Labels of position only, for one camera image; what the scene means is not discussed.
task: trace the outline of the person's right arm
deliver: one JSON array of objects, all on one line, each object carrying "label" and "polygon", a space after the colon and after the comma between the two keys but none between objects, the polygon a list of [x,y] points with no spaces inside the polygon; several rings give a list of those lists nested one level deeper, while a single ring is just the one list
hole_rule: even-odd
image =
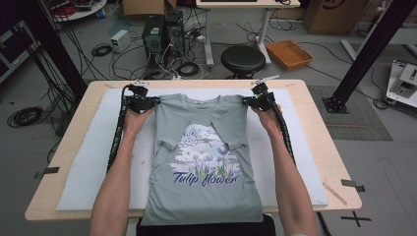
[{"label": "person's right arm", "polygon": [[275,190],[279,217],[285,235],[314,236],[316,223],[307,188],[285,146],[278,122],[271,110],[252,108],[267,130],[275,168]]}]

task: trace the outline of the stool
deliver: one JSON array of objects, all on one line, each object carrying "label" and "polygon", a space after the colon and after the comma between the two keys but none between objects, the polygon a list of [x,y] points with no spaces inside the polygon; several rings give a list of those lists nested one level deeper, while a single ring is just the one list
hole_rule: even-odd
[{"label": "stool", "polygon": [[226,79],[252,79],[265,66],[266,59],[260,50],[239,45],[231,46],[221,53],[221,64],[233,72],[233,76]]}]

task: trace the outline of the black vertical post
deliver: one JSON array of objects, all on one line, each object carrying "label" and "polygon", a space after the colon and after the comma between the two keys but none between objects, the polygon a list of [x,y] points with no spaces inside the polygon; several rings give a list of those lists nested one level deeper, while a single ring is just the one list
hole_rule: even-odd
[{"label": "black vertical post", "polygon": [[334,94],[324,99],[328,112],[339,112],[344,107],[349,96],[416,5],[417,0],[392,1]]},{"label": "black vertical post", "polygon": [[21,14],[34,39],[46,50],[73,92],[76,102],[79,102],[87,90],[87,85],[38,1],[13,0],[7,4],[15,4],[16,9],[19,9],[15,14]]}]

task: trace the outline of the black pants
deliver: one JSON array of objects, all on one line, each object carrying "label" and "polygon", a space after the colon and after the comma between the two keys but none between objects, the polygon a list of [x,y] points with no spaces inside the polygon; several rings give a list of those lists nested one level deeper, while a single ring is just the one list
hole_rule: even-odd
[{"label": "black pants", "polygon": [[275,225],[269,215],[260,223],[217,223],[164,226],[136,226],[137,236],[275,236]]}]

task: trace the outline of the person's left arm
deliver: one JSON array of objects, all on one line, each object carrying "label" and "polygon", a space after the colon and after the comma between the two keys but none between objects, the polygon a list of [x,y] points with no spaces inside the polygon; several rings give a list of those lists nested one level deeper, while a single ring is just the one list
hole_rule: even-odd
[{"label": "person's left arm", "polygon": [[123,138],[91,213],[89,235],[123,235],[128,220],[132,151],[135,139],[152,113],[126,112]]}]

